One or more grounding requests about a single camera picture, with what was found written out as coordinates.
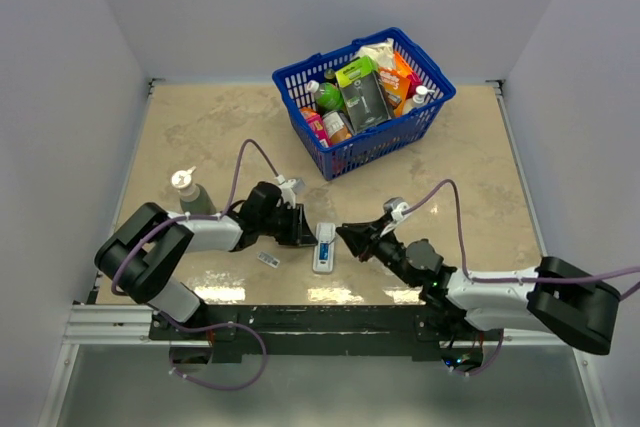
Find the blue battery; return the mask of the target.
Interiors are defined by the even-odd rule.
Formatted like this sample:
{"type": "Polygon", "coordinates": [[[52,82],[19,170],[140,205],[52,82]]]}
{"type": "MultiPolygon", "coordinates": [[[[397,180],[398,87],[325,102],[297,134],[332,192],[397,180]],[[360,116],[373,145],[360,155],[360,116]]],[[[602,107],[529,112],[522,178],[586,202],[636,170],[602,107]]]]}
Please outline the blue battery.
{"type": "Polygon", "coordinates": [[[318,261],[320,264],[330,264],[332,262],[334,245],[332,242],[322,242],[319,244],[318,261]]]}

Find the white remote control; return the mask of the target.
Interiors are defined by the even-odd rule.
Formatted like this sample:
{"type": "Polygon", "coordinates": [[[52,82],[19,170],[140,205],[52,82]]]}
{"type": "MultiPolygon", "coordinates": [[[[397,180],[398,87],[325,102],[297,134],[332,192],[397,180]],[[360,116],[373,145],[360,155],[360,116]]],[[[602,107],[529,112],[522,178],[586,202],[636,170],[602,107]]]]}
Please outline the white remote control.
{"type": "Polygon", "coordinates": [[[334,271],[336,226],[334,223],[319,222],[316,225],[312,271],[325,275],[334,271]]]}

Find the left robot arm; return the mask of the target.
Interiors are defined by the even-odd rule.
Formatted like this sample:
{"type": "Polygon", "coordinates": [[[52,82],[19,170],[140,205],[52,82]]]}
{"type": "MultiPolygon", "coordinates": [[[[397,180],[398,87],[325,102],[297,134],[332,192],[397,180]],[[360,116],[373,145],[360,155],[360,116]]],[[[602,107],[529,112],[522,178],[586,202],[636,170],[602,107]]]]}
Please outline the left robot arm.
{"type": "Polygon", "coordinates": [[[239,252],[261,236],[286,247],[316,246],[295,184],[261,181],[245,200],[213,215],[177,214],[147,202],[98,249],[94,265],[118,292],[168,315],[177,333],[196,339],[207,327],[207,304],[174,277],[181,258],[191,252],[239,252]]]}

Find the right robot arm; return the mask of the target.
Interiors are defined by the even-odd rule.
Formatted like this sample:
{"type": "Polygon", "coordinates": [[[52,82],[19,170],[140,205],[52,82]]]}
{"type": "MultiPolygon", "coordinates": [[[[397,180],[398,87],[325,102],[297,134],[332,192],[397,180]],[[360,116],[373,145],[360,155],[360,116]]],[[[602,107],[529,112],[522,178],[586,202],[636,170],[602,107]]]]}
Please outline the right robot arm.
{"type": "Polygon", "coordinates": [[[620,292],[557,257],[545,257],[510,277],[480,276],[448,266],[426,239],[404,245],[383,219],[336,229],[361,262],[379,260],[404,284],[417,288],[427,323],[459,340],[476,332],[516,329],[548,332],[594,355],[611,350],[620,292]]]}

